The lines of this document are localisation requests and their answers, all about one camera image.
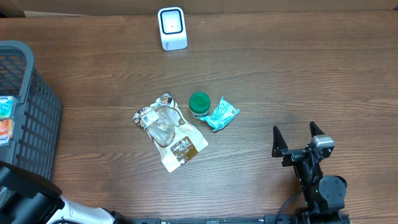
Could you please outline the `orange tissue pack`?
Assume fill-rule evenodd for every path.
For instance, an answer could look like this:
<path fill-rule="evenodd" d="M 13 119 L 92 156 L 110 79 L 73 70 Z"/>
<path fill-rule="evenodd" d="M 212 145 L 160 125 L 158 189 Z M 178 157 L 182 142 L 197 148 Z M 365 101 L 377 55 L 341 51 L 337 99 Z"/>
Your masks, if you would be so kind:
<path fill-rule="evenodd" d="M 14 121 L 12 119 L 1 120 L 0 123 L 0 145 L 6 146 L 12 138 Z"/>

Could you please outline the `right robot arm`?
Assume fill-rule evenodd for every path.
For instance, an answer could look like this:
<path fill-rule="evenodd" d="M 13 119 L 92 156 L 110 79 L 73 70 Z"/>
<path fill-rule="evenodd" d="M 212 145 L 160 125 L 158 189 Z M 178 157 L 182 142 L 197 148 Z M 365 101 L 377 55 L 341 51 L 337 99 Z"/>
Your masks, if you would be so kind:
<path fill-rule="evenodd" d="M 292 166 L 300 184 L 300 190 L 287 199 L 275 215 L 265 215 L 266 223 L 297 224 L 350 224 L 345 207 L 346 180 L 338 175 L 324 175 L 320 162 L 331 156 L 335 142 L 315 122 L 310 122 L 311 141 L 301 149 L 290 150 L 277 126 L 273 127 L 272 157 L 282 158 L 284 167 Z M 284 208 L 300 195 L 305 207 L 294 214 L 284 215 Z"/>

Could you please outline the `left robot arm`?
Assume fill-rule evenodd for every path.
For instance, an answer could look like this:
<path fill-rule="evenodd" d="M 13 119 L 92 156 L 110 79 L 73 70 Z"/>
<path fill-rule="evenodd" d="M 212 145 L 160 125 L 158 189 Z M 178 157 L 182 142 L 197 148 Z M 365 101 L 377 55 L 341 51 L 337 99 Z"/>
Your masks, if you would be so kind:
<path fill-rule="evenodd" d="M 133 221 L 118 212 L 71 202 L 51 181 L 7 162 L 1 162 L 1 187 L 12 192 L 1 204 L 1 223 L 116 224 Z"/>

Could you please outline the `brown white snack pouch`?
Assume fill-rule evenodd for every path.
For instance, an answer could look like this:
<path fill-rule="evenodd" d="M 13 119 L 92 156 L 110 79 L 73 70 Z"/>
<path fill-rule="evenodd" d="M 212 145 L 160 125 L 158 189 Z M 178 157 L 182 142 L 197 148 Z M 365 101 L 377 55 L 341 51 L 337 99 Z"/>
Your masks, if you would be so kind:
<path fill-rule="evenodd" d="M 132 120 L 155 144 L 168 172 L 208 146 L 202 133 L 183 117 L 177 102 L 168 94 L 136 112 Z"/>

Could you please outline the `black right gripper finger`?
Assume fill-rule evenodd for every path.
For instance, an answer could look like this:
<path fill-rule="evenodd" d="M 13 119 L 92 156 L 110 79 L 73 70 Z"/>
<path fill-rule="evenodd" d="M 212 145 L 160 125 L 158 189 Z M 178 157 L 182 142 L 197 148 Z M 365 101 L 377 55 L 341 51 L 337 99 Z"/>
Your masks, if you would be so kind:
<path fill-rule="evenodd" d="M 272 152 L 284 152 L 288 150 L 288 146 L 277 126 L 273 127 L 273 146 Z"/>
<path fill-rule="evenodd" d="M 316 125 L 314 121 L 310 122 L 310 132 L 312 137 L 324 135 L 325 133 Z"/>

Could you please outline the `teal packet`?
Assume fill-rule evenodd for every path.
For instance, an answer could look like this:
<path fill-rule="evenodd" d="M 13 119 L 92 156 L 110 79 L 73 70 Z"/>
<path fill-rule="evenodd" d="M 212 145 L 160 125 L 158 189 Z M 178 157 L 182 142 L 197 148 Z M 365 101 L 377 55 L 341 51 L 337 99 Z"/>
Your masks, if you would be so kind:
<path fill-rule="evenodd" d="M 212 114 L 202 117 L 200 120 L 206 121 L 208 125 L 213 128 L 213 131 L 217 132 L 229 125 L 229 123 L 237 117 L 239 112 L 239 109 L 236 109 L 222 96 Z"/>

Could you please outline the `green Kleenex tissue pack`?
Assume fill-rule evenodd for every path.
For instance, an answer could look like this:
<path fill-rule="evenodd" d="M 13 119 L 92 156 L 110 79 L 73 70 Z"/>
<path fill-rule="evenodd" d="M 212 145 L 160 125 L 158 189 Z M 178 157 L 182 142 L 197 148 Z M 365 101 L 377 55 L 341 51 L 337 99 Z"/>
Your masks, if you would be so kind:
<path fill-rule="evenodd" d="M 17 99 L 13 96 L 1 96 L 0 98 L 0 119 L 12 119 L 16 109 Z"/>

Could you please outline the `green lid jar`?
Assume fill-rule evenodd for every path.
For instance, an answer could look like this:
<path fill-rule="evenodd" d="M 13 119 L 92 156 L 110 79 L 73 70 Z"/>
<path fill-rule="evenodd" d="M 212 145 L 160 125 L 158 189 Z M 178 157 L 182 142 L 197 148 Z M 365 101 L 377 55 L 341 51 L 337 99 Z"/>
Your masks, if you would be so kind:
<path fill-rule="evenodd" d="M 201 119 L 209 115 L 210 98 L 204 92 L 196 92 L 189 99 L 190 114 L 195 119 Z"/>

